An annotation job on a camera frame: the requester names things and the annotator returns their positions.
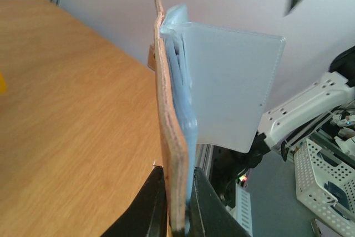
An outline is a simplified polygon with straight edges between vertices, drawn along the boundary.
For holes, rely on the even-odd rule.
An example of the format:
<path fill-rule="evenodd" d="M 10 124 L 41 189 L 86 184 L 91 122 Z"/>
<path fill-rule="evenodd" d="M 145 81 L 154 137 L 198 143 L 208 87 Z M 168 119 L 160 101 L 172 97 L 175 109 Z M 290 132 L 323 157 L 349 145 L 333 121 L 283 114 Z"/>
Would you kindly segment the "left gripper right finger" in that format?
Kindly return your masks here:
<path fill-rule="evenodd" d="M 188 236 L 249 236 L 228 213 L 201 168 L 194 170 Z"/>

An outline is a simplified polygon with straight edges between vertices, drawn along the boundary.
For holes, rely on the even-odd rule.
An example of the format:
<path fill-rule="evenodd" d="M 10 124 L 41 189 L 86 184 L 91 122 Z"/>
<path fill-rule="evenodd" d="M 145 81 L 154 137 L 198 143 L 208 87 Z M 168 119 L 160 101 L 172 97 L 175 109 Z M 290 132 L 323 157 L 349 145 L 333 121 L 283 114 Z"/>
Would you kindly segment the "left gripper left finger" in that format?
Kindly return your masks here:
<path fill-rule="evenodd" d="M 164 172 L 155 166 L 127 210 L 102 236 L 166 236 L 167 218 Z"/>

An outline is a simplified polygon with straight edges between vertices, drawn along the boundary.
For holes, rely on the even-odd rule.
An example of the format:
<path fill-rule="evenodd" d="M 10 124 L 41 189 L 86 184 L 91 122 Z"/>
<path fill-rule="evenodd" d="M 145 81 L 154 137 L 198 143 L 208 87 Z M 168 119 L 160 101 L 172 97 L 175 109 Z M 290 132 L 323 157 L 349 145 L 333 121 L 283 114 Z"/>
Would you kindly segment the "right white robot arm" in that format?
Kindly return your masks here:
<path fill-rule="evenodd" d="M 326 113 L 354 101 L 354 0 L 288 0 L 285 21 L 283 98 L 262 116 L 249 168 L 272 149 L 286 160 Z"/>

